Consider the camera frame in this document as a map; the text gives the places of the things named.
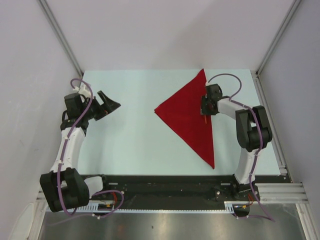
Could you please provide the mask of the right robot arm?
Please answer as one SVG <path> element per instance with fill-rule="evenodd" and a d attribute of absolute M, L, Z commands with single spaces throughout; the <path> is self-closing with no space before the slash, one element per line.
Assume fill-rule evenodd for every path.
<path fill-rule="evenodd" d="M 235 200 L 242 201 L 254 187 L 258 157 L 273 138 L 267 112 L 262 105 L 249 107 L 223 96 L 218 84 L 208 85 L 205 90 L 206 94 L 201 97 L 200 113 L 205 116 L 224 114 L 235 120 L 241 152 L 230 194 Z"/>

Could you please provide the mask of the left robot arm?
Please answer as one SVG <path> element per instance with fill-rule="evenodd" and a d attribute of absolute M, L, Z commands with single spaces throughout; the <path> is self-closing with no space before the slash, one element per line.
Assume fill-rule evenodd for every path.
<path fill-rule="evenodd" d="M 77 171 L 89 121 L 98 121 L 121 106 L 102 91 L 97 94 L 102 104 L 89 93 L 77 92 L 64 97 L 66 109 L 62 113 L 57 157 L 50 171 L 42 174 L 39 180 L 49 209 L 54 213 L 84 207 L 93 195 L 100 200 L 110 196 L 111 188 L 103 183 L 101 176 L 83 178 Z"/>

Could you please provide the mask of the red cloth napkin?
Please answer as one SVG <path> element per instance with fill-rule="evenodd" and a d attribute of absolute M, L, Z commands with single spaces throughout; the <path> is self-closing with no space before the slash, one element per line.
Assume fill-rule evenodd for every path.
<path fill-rule="evenodd" d="M 204 162 L 215 168 L 213 127 L 210 116 L 201 115 L 201 99 L 206 94 L 205 70 L 157 108 L 155 114 L 173 130 Z"/>

